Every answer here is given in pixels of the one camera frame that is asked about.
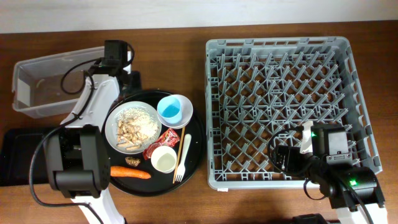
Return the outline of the white shallow bowl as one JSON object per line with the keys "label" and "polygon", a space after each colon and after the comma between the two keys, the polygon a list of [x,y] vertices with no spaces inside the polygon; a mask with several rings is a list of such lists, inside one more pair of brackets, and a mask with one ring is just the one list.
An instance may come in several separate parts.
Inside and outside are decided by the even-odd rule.
{"label": "white shallow bowl", "polygon": [[173,96],[176,96],[181,102],[182,120],[176,124],[169,124],[160,117],[158,112],[157,112],[157,116],[158,116],[160,122],[163,125],[165,125],[166,127],[173,128],[173,129],[181,129],[190,122],[190,120],[193,116],[193,105],[192,105],[191,101],[186,96],[183,96],[183,95],[173,95]]}

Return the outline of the white plastic fork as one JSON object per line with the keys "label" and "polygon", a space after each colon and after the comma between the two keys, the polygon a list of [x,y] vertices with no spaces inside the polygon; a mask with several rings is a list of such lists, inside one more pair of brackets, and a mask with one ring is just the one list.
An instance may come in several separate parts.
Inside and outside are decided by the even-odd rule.
{"label": "white plastic fork", "polygon": [[177,174],[176,174],[176,178],[175,178],[176,182],[181,182],[184,177],[185,160],[187,157],[187,153],[188,153],[188,150],[190,147],[191,140],[192,140],[192,135],[186,134],[184,137],[184,140],[183,140],[182,156],[181,156],[180,164],[178,165],[178,168],[177,168]]}

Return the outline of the grey plate with food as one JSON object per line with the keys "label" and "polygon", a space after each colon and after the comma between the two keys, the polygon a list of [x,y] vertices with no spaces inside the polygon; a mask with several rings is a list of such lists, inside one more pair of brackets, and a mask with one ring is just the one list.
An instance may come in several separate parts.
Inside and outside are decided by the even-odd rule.
{"label": "grey plate with food", "polygon": [[104,135],[109,145],[124,154],[143,152],[160,136],[162,124],[156,110],[141,101],[117,106],[108,116]]}

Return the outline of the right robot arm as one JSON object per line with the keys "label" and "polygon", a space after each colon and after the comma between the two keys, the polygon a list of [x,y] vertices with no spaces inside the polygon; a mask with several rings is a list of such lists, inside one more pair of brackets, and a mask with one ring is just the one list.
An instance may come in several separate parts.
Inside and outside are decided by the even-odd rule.
{"label": "right robot arm", "polygon": [[278,145],[274,138],[267,143],[267,156],[274,169],[318,184],[340,223],[388,222],[379,181],[370,168],[353,164],[343,126],[307,121],[273,136],[292,131],[302,136],[299,147]]}

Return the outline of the red snack wrapper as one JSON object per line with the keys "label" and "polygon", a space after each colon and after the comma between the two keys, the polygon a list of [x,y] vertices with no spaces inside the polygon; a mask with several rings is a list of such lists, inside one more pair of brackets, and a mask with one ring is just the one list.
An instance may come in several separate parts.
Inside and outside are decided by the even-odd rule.
{"label": "red snack wrapper", "polygon": [[154,143],[150,144],[144,150],[143,157],[145,160],[148,160],[152,157],[152,153],[155,151],[156,148],[160,146],[174,147],[179,141],[179,135],[172,128],[169,128],[163,134],[161,134]]}

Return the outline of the cream paper cup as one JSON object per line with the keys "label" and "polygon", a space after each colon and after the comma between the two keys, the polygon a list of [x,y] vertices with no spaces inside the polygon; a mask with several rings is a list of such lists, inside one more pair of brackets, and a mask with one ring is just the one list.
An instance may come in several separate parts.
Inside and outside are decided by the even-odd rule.
{"label": "cream paper cup", "polygon": [[159,146],[153,151],[150,161],[155,170],[169,174],[175,170],[177,153],[169,146]]}

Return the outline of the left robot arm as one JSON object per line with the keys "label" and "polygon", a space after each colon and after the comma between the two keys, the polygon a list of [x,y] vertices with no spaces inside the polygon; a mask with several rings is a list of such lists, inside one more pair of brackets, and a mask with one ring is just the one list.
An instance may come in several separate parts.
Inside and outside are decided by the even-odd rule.
{"label": "left robot arm", "polygon": [[77,206],[89,223],[125,223],[108,189],[111,164],[101,130],[121,86],[131,83],[134,50],[123,40],[107,40],[104,55],[90,60],[85,85],[71,113],[39,143],[53,190]]}

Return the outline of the clear plastic bin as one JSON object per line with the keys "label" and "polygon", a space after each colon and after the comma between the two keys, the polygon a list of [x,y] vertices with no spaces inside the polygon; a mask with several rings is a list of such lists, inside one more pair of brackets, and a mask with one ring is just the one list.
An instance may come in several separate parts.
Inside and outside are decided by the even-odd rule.
{"label": "clear plastic bin", "polygon": [[13,109],[31,118],[71,112],[80,94],[62,91],[63,75],[73,66],[103,55],[103,47],[94,47],[17,62],[12,79]]}

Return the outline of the blue plastic cup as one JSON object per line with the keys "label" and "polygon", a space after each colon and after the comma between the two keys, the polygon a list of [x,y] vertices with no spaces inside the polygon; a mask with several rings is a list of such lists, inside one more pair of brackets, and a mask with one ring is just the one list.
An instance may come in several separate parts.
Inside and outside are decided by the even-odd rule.
{"label": "blue plastic cup", "polygon": [[160,117],[169,124],[176,124],[182,120],[182,106],[176,96],[166,96],[157,104]]}

